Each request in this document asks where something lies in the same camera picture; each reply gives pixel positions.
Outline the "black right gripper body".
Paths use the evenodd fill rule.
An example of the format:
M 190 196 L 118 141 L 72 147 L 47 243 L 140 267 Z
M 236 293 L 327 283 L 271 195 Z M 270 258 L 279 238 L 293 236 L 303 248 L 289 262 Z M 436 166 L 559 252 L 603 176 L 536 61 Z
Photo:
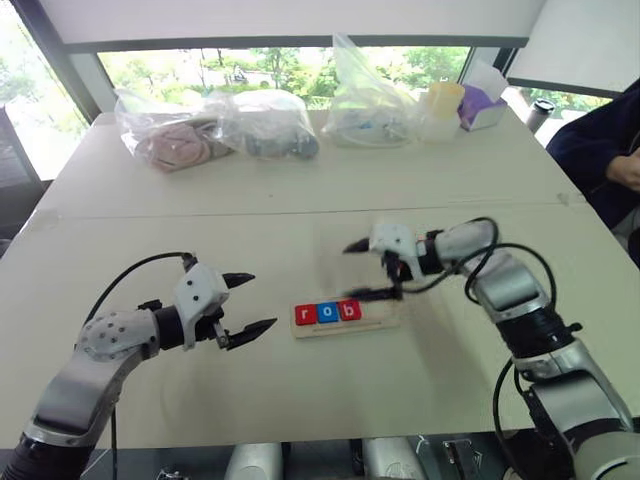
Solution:
M 415 292 L 404 287 L 404 282 L 413 279 L 409 265 L 402 261 L 397 253 L 385 251 L 381 258 L 381 266 L 391 281 L 391 286 L 382 293 L 382 300 L 402 300 L 405 294 Z

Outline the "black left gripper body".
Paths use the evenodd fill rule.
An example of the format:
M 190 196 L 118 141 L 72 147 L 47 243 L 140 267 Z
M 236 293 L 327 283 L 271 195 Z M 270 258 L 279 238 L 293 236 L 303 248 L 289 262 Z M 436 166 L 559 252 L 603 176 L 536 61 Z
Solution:
M 221 324 L 224 315 L 223 308 L 218 307 L 210 314 L 202 316 L 195 326 L 196 341 L 215 340 L 221 350 L 228 350 L 230 348 L 229 331 Z

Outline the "person's bare hand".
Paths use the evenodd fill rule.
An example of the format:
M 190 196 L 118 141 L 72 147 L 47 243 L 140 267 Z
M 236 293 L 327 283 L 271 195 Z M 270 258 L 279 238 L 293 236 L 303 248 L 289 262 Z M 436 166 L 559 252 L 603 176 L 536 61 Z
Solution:
M 606 178 L 625 188 L 640 192 L 640 148 L 629 155 L 616 156 L 607 166 Z

